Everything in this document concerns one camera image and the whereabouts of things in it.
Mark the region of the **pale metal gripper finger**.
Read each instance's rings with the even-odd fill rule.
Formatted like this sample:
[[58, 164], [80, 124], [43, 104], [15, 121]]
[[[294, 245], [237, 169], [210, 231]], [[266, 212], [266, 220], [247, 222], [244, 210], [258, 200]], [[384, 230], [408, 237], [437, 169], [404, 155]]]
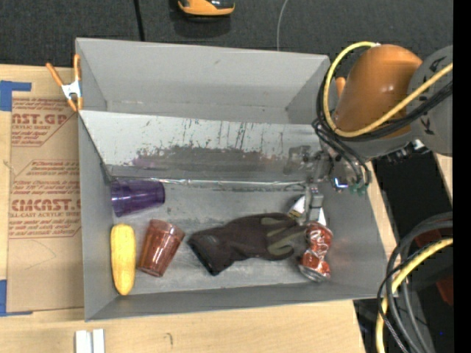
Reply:
[[308, 220], [327, 226], [325, 210], [323, 207], [324, 196], [320, 193], [312, 193], [308, 204]]
[[311, 203], [311, 188], [306, 187], [303, 194], [295, 201], [289, 209], [288, 215], [293, 219], [305, 219]]

